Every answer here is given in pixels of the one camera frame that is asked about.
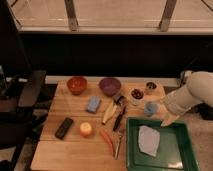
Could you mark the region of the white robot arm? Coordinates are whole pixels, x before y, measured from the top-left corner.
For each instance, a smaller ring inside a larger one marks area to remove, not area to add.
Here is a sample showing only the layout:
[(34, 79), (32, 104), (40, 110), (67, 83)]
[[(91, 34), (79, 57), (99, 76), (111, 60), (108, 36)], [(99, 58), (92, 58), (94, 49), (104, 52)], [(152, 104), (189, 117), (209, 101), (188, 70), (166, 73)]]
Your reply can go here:
[(213, 108), (213, 73), (193, 72), (183, 86), (163, 98), (161, 104), (165, 115), (161, 126), (171, 125), (191, 108), (202, 103)]

